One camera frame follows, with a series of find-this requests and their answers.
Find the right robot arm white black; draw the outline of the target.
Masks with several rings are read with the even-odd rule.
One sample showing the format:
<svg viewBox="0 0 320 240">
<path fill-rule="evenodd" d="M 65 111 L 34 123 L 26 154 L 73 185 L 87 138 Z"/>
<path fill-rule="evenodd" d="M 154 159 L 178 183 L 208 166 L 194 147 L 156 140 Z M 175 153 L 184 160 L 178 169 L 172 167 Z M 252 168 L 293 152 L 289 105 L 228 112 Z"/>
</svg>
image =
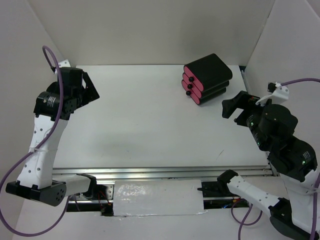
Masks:
<svg viewBox="0 0 320 240">
<path fill-rule="evenodd" d="M 218 177 L 218 192 L 245 199 L 266 214 L 279 233 L 290 239 L 319 239 L 320 168 L 313 147 L 294 136 L 298 119 L 285 106 L 270 99 L 260 104 L 257 96 L 246 91 L 222 101 L 222 117 L 229 118 L 237 109 L 241 114 L 235 123 L 247 127 L 258 148 L 267 152 L 267 160 L 279 173 L 288 197 L 263 191 L 233 170 Z"/>
</svg>

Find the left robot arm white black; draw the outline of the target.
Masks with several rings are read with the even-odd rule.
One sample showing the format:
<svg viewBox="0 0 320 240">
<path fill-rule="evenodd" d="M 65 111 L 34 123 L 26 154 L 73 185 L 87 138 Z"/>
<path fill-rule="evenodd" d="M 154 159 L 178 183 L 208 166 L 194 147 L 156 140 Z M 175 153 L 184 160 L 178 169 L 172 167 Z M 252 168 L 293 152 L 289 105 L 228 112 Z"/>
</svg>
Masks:
<svg viewBox="0 0 320 240">
<path fill-rule="evenodd" d="M 5 187 L 8 194 L 53 207 L 68 196 L 81 194 L 91 200 L 98 194 L 92 175 L 53 178 L 58 145 L 71 114 L 100 97 L 87 72 L 75 67 L 62 67 L 60 72 L 62 81 L 53 82 L 36 99 L 28 157 L 17 180 Z"/>
</svg>

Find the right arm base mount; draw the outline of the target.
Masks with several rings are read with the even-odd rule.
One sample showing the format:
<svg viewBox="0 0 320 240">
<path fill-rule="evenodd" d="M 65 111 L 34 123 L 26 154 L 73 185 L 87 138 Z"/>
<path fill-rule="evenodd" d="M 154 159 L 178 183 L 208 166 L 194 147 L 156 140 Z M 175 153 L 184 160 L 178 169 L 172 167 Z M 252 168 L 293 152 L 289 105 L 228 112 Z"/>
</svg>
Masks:
<svg viewBox="0 0 320 240">
<path fill-rule="evenodd" d="M 205 210 L 228 209 L 241 198 L 221 187 L 217 181 L 203 181 L 197 190 L 202 194 Z"/>
</svg>

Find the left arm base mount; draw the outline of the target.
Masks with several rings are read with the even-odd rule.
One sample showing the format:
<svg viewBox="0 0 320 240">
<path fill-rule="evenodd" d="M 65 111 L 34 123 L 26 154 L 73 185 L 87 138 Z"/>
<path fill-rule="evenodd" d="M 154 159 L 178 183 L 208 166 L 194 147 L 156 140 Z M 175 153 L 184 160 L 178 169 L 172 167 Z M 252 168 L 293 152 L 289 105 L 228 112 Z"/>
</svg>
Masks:
<svg viewBox="0 0 320 240">
<path fill-rule="evenodd" d="M 114 215 L 114 184 L 97 184 L 92 195 L 77 193 L 68 202 L 68 213 L 91 212 L 100 216 L 111 217 Z"/>
</svg>

